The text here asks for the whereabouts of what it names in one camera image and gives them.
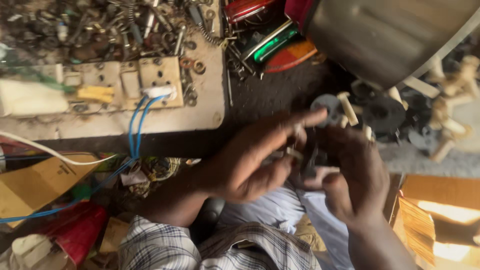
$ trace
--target light blue trousers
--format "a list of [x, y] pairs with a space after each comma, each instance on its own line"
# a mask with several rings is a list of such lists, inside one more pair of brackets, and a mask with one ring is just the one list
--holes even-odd
[[248, 204], [226, 204], [219, 225], [240, 225], [259, 222], [288, 233], [295, 233], [295, 225], [307, 213], [312, 225], [323, 239], [328, 251], [316, 252], [322, 270], [352, 270], [348, 255], [348, 230], [334, 217], [325, 204], [325, 193], [296, 190], [290, 182]]

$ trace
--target metal pot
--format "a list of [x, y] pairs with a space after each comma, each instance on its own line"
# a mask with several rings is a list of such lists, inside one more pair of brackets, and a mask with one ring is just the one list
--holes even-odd
[[313, 0], [302, 32], [378, 89], [421, 76], [480, 22], [478, 0]]

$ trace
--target wire bundle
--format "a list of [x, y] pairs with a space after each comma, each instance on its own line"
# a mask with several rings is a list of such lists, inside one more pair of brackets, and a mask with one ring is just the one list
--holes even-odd
[[[135, 160], [139, 159], [140, 158], [140, 142], [142, 140], [142, 137], [141, 137], [141, 130], [142, 130], [142, 125], [143, 125], [143, 122], [145, 120], [145, 117], [148, 113], [148, 110], [150, 108], [150, 106], [157, 102], [158, 100], [164, 98], [166, 96], [159, 96], [157, 98], [154, 98], [152, 99], [151, 101], [149, 101], [147, 103], [147, 105], [145, 106], [145, 109], [144, 109], [144, 112], [142, 114], [142, 117], [140, 118], [140, 122], [139, 122], [139, 125], [138, 125], [138, 131], [137, 131], [137, 142], [136, 142], [136, 145], [134, 145], [133, 143], [133, 134], [132, 134], [132, 129], [133, 129], [133, 121], [135, 120], [138, 112], [140, 111], [140, 108], [143, 106], [143, 104], [145, 103], [145, 101], [148, 99], [147, 96], [144, 96], [140, 102], [138, 103], [138, 106], [137, 108], [135, 109], [135, 111], [133, 112], [133, 116], [132, 116], [132, 119], [130, 120], [130, 126], [129, 126], [129, 130], [128, 130], [128, 137], [129, 137], [129, 144], [130, 144], [130, 154], [132, 156], [132, 159], [130, 159], [129, 161], [127, 161], [125, 164], [121, 165], [120, 168], [118, 168], [116, 171], [114, 171], [107, 179], [105, 179], [104, 181], [102, 181], [100, 184], [98, 184], [97, 187], [95, 187], [93, 190], [92, 190], [92, 193], [95, 193], [97, 192], [98, 190], [100, 190], [100, 188], [102, 188], [104, 185], [106, 185], [108, 182], [110, 182], [110, 180], [112, 180], [115, 176], [119, 175], [124, 169], [126, 169], [127, 167], [130, 166], [130, 164], [132, 164]], [[68, 159], [66, 158], [65, 156], [61, 155], [60, 153], [46, 147], [46, 146], [43, 146], [41, 144], [38, 144], [36, 142], [33, 142], [33, 141], [30, 141], [30, 140], [27, 140], [27, 139], [24, 139], [22, 137], [19, 137], [17, 135], [14, 135], [14, 134], [11, 134], [11, 133], [8, 133], [8, 132], [4, 132], [4, 131], [0, 131], [0, 136], [3, 136], [3, 137], [7, 137], [7, 138], [10, 138], [10, 139], [14, 139], [16, 141], [19, 141], [19, 142], [22, 142], [24, 144], [28, 144], [28, 145], [31, 145], [37, 149], [40, 149], [40, 150], [43, 150], [45, 151], [46, 153], [49, 153], [51, 154], [52, 156], [55, 156], [57, 158], [59, 158], [60, 160], [64, 161], [64, 162], [67, 162], [67, 163], [70, 163], [70, 164], [74, 164], [74, 165], [92, 165], [92, 164], [97, 164], [97, 163], [101, 163], [101, 162], [104, 162], [108, 159], [111, 159], [113, 158], [114, 156], [116, 155], [113, 155], [111, 157], [108, 157], [106, 159], [102, 159], [102, 160], [98, 160], [98, 161], [94, 161], [94, 162], [76, 162], [76, 161], [73, 161], [71, 159]], [[2, 156], [0, 157], [0, 160], [26, 160], [26, 159], [31, 159], [31, 158], [38, 158], [38, 157], [23, 157], [23, 158], [15, 158], [15, 157], [12, 157], [12, 158], [7, 158], [6, 156]], [[4, 218], [4, 219], [0, 219], [0, 223], [9, 223], [9, 222], [15, 222], [15, 221], [21, 221], [21, 220], [25, 220], [25, 219], [31, 219], [31, 218], [39, 218], [39, 217], [44, 217], [44, 216], [48, 216], [48, 215], [51, 215], [51, 214], [55, 214], [57, 212], [60, 212], [64, 209], [67, 209], [69, 207], [72, 207], [74, 206], [75, 204], [79, 203], [81, 201], [81, 199], [76, 199], [74, 201], [72, 201], [71, 203], [67, 204], [66, 206], [64, 207], [61, 207], [61, 208], [56, 208], [56, 209], [52, 209], [52, 210], [48, 210], [48, 211], [43, 211], [43, 212], [38, 212], [38, 213], [33, 213], [31, 215], [28, 215], [28, 216], [22, 216], [22, 217], [12, 217], [12, 218]]]

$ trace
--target white wire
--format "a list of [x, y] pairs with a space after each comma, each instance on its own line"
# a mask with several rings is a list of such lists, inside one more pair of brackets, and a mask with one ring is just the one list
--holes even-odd
[[77, 162], [77, 161], [73, 161], [71, 159], [68, 159], [66, 158], [65, 156], [62, 156], [59, 152], [55, 151], [55, 150], [52, 150], [46, 146], [43, 146], [41, 144], [38, 144], [36, 142], [32, 142], [31, 140], [27, 140], [25, 138], [22, 138], [20, 136], [17, 136], [15, 134], [11, 134], [11, 133], [8, 133], [8, 132], [5, 132], [5, 131], [0, 131], [0, 136], [3, 136], [3, 137], [7, 137], [7, 138], [10, 138], [12, 140], [15, 140], [15, 141], [19, 141], [21, 143], [24, 143], [24, 144], [27, 144], [27, 145], [31, 145], [37, 149], [40, 149], [44, 152], [47, 152], [48, 154], [52, 155], [52, 156], [55, 156], [57, 158], [59, 158], [60, 160], [66, 162], [66, 163], [70, 163], [70, 164], [73, 164], [73, 165], [92, 165], [92, 164], [97, 164], [97, 163], [101, 163], [101, 162], [104, 162], [106, 160], [109, 160], [111, 158], [113, 158], [114, 156], [116, 155], [113, 155], [111, 157], [108, 157], [106, 159], [102, 159], [102, 160], [97, 160], [97, 161], [93, 161], [93, 162]]

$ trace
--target plaid shirt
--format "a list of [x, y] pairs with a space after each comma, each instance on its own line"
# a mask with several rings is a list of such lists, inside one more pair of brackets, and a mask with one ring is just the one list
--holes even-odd
[[320, 270], [309, 244], [257, 222], [227, 227], [198, 247], [189, 234], [136, 216], [120, 245], [120, 269]]

